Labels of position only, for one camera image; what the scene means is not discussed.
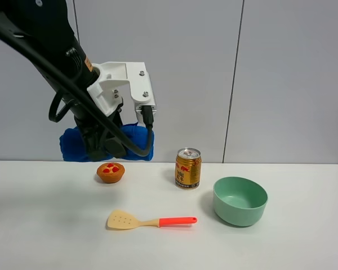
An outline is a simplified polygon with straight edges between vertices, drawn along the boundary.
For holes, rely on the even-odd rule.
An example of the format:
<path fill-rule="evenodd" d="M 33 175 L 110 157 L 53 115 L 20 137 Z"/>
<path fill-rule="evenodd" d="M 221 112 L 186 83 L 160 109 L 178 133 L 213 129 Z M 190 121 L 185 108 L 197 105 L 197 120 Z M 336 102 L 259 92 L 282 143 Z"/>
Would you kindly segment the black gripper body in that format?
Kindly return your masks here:
<path fill-rule="evenodd" d="M 72 98 L 75 128 L 72 128 L 72 146 L 123 146 L 121 138 L 106 129 L 76 99 Z"/>

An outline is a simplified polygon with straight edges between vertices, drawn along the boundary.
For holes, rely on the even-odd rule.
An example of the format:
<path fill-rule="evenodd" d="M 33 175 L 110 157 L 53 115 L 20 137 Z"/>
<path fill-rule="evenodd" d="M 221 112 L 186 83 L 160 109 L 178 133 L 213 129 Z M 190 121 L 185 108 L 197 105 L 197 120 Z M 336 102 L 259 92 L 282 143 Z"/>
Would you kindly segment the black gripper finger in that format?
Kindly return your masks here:
<path fill-rule="evenodd" d="M 119 159 L 127 154 L 126 148 L 115 137 L 100 138 L 94 136 L 87 142 L 87 155 L 91 161 L 102 161 L 112 158 Z"/>

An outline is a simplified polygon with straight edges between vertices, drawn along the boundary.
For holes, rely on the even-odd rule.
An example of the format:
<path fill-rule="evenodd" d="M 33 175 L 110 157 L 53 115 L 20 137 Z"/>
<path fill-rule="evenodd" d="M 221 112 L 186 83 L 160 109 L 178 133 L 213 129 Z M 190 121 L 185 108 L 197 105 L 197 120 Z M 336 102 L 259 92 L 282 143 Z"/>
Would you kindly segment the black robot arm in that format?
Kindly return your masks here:
<path fill-rule="evenodd" d="M 88 89 L 102 72 L 93 67 L 68 21 L 65 1 L 0 1 L 0 40 L 26 57 L 56 92 L 49 120 L 74 114 L 84 154 L 90 161 L 122 158 L 127 149 L 117 132 L 123 101 L 107 115 L 108 128 Z"/>

